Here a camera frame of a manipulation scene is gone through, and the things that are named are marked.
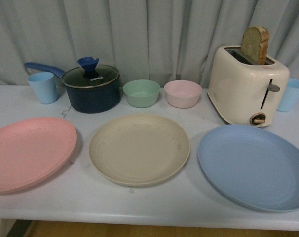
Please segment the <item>cream toaster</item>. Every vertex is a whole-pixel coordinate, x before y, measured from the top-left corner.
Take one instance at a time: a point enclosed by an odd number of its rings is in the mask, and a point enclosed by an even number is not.
[[[255,65],[240,46],[224,46],[215,54],[208,96],[227,123],[264,127],[273,121],[289,76],[269,56],[265,65]]]

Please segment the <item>glass lid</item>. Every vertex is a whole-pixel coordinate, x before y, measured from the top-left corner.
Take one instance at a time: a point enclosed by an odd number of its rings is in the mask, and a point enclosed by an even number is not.
[[[99,59],[92,57],[81,58],[77,67],[67,71],[62,82],[69,87],[87,89],[104,86],[119,78],[119,71],[108,65],[97,65]]]

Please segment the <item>cup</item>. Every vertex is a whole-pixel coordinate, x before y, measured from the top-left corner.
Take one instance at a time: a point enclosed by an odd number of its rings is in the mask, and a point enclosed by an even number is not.
[[[40,72],[28,77],[28,83],[42,104],[50,104],[57,100],[54,74]]]
[[[287,112],[299,99],[299,80],[290,78],[277,111]]]

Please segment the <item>gray curtain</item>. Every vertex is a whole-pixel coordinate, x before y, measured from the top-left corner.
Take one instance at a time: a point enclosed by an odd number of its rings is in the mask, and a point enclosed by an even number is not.
[[[220,46],[249,26],[299,79],[299,0],[0,0],[0,84],[27,85],[25,62],[67,71],[81,57],[116,67],[121,84],[176,79],[208,87]]]

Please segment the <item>wooden floor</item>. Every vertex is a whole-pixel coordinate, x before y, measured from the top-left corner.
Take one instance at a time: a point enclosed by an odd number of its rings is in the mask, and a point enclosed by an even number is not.
[[[299,232],[33,221],[24,237],[299,237]]]

